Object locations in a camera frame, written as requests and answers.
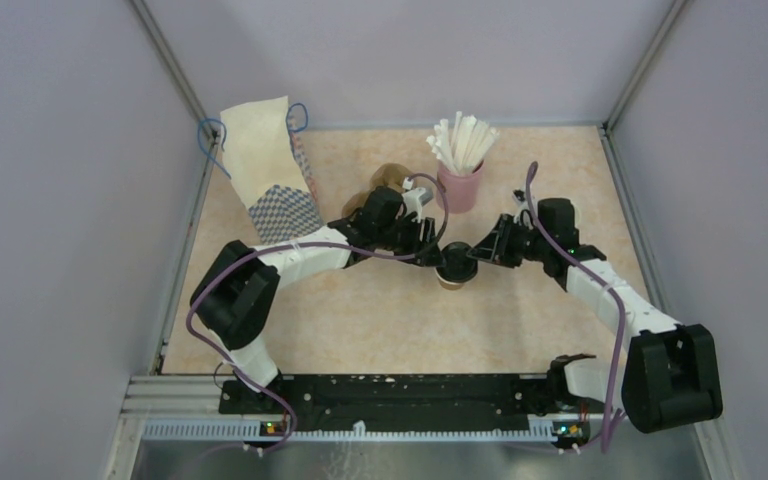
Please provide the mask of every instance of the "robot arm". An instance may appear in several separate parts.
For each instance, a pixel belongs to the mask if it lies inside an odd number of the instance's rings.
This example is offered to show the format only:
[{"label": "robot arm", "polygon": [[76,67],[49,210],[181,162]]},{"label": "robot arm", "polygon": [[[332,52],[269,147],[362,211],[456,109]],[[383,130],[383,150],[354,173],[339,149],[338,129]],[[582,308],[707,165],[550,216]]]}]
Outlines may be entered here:
[{"label": "robot arm", "polygon": [[[277,245],[247,247],[239,240],[227,244],[193,293],[192,305],[214,278],[233,263],[255,251],[276,246],[296,246],[264,253],[225,278],[196,310],[202,323],[226,353],[258,385],[278,376],[262,331],[275,293],[303,278],[326,270],[352,266],[367,257],[348,247],[367,251],[384,249],[396,255],[425,253],[409,260],[420,266],[439,266],[442,254],[434,242],[434,220],[422,217],[422,206],[433,195],[425,188],[400,194],[387,187],[372,191],[366,203],[349,217],[331,222],[314,233]],[[299,244],[329,246],[299,248]],[[335,248],[342,245],[346,248]]]},{"label": "robot arm", "polygon": [[[581,245],[575,208],[568,199],[540,201],[537,218],[569,256],[605,285],[560,255],[534,228],[522,191],[515,191],[514,198],[520,204],[516,217],[501,215],[469,256],[510,268],[523,259],[542,263],[547,275],[587,304],[611,331],[618,327],[620,312],[610,289],[618,294],[625,307],[622,345],[628,358],[624,373],[618,372],[613,403],[638,430],[649,433],[718,417],[723,407],[710,332],[701,325],[683,326],[656,309],[617,275],[602,252]],[[552,362],[549,383],[557,397],[570,399],[568,403],[576,403],[575,397],[605,402],[609,373],[604,360],[562,356]]]}]

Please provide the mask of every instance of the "bundle of white sticks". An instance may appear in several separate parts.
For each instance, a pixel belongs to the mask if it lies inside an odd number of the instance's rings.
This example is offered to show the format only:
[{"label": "bundle of white sticks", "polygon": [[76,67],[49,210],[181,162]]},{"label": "bundle of white sticks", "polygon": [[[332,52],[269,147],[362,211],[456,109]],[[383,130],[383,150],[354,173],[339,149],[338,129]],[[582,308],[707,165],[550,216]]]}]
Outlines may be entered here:
[{"label": "bundle of white sticks", "polygon": [[431,152],[437,160],[455,175],[469,175],[474,172],[490,147],[499,139],[499,131],[475,118],[475,115],[455,114],[455,126],[449,133],[449,120],[440,120],[434,125],[434,135],[425,139],[431,145]]}]

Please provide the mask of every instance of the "gift bag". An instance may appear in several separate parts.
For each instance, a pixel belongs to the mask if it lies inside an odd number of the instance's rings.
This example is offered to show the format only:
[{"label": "gift bag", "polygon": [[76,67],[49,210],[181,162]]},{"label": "gift bag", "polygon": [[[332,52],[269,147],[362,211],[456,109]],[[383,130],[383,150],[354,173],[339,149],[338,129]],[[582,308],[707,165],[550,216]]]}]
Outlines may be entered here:
[{"label": "gift bag", "polygon": [[310,162],[288,107],[288,98],[281,97],[221,113],[228,132],[222,163],[263,244],[301,237],[324,225]]}]

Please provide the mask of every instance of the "blue cord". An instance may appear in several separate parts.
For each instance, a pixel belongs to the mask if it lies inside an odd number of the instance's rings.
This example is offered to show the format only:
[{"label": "blue cord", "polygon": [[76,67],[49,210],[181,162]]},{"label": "blue cord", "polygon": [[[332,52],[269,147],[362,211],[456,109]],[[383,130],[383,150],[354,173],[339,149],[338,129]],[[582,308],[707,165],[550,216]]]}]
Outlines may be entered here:
[{"label": "blue cord", "polygon": [[215,118],[205,118],[204,120],[199,122],[198,128],[196,129],[196,141],[199,144],[199,149],[201,149],[201,152],[207,155],[207,158],[210,159],[211,162],[213,162],[214,165],[216,165],[219,170],[222,170],[222,173],[225,174],[226,177],[231,178],[231,174],[228,173],[228,170],[225,170],[225,167],[222,166],[221,163],[219,163],[218,160],[216,160],[216,157],[214,157],[204,146],[204,143],[201,141],[201,128],[204,126],[205,123],[218,123],[222,130],[219,131],[219,135],[222,136],[222,143],[219,145],[219,148],[222,149],[222,151],[225,151],[225,140],[228,139],[228,127],[225,126],[224,123],[222,123],[222,120],[218,120]]},{"label": "blue cord", "polygon": [[[290,115],[293,113],[293,109],[296,108],[296,107],[302,107],[302,110],[304,110],[304,112],[305,112],[305,124],[302,125],[301,127],[297,127],[295,129],[293,129],[293,128],[290,128]],[[299,132],[305,131],[305,129],[307,128],[307,121],[308,121],[309,118],[310,117],[308,117],[308,115],[307,115],[307,107],[305,106],[304,103],[296,102],[296,103],[290,105],[290,108],[287,109],[287,119],[286,119],[287,120],[287,131],[290,132],[290,133],[299,133]]]}]

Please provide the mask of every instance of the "metal frame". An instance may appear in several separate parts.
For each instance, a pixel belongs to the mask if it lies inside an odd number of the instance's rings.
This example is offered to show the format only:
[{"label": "metal frame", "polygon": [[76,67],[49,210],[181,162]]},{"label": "metal frame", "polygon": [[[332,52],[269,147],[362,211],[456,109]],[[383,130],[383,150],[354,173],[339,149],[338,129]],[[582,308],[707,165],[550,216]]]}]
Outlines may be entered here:
[{"label": "metal frame", "polygon": [[[132,6],[135,15],[139,18],[158,57],[164,64],[167,73],[169,73],[170,80],[181,94],[182,100],[187,105],[190,114],[197,120],[205,118],[204,108],[201,106],[195,91],[184,75],[145,1],[126,1]],[[629,78],[622,94],[617,99],[610,115],[599,128],[608,166],[611,170],[620,205],[631,233],[647,290],[652,303],[667,312],[671,310],[669,300],[663,293],[656,258],[652,253],[649,237],[645,229],[645,222],[641,221],[633,191],[629,186],[624,163],[614,142],[613,132],[622,120],[627,107],[633,101],[640,86],[647,78],[652,66],[657,62],[665,42],[669,39],[675,25],[680,20],[682,14],[685,13],[689,4],[690,0],[675,0],[673,2],[649,47]],[[215,134],[209,127],[204,127],[203,133],[209,138],[212,138]],[[198,225],[201,215],[209,185],[210,173],[210,164],[205,159],[205,170],[200,179],[199,189],[190,212],[187,239],[178,258],[178,272],[165,311],[160,347],[158,349],[159,355],[157,357],[159,361],[155,362],[154,368],[151,369],[152,373],[159,373],[160,363],[165,354],[165,345],[174,322],[177,303],[181,294],[181,284],[186,274],[187,261],[193,247],[195,238],[194,227]],[[224,381],[230,378],[230,376],[218,376],[216,379]],[[147,419],[201,419],[204,421],[215,421],[217,417],[220,417],[217,412],[218,396],[219,391],[214,383],[214,378],[207,375],[155,375],[132,378],[123,402],[106,478],[111,480],[130,478]],[[568,420],[567,418],[561,418],[564,417],[563,415],[558,417],[557,420]],[[745,474],[746,470],[741,456],[730,440],[732,435],[727,423],[722,419],[704,422],[696,425],[696,431],[711,478],[748,478]]]}]

